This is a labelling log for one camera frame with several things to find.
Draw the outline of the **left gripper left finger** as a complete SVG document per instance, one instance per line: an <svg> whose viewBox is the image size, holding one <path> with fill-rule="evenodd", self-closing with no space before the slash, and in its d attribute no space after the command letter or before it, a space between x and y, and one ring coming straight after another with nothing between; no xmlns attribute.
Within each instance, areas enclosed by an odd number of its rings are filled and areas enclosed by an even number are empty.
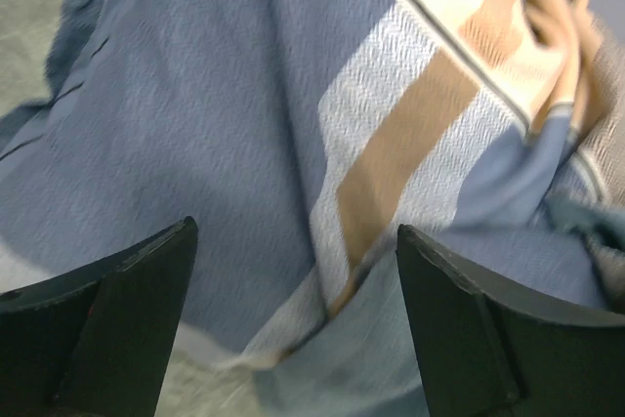
<svg viewBox="0 0 625 417"><path fill-rule="evenodd" d="M121 252L3 293L2 415L154 415L197 243L186 217Z"/></svg>

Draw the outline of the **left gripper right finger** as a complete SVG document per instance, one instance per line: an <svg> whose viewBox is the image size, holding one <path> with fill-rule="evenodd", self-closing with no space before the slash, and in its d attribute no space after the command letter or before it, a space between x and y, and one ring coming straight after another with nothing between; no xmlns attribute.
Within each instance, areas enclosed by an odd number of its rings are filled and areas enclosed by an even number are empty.
<svg viewBox="0 0 625 417"><path fill-rule="evenodd" d="M620 416L624 318L523 286L417 229L397 266L433 416Z"/></svg>

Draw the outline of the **blue plaid pillowcase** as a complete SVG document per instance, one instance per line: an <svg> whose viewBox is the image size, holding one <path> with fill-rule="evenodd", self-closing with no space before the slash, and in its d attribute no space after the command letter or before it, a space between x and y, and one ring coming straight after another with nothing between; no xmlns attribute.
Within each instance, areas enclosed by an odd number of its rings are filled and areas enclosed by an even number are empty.
<svg viewBox="0 0 625 417"><path fill-rule="evenodd" d="M1 286L185 216L181 348L272 416L424 416L411 225L624 308L624 51L589 0L64 0L1 120Z"/></svg>

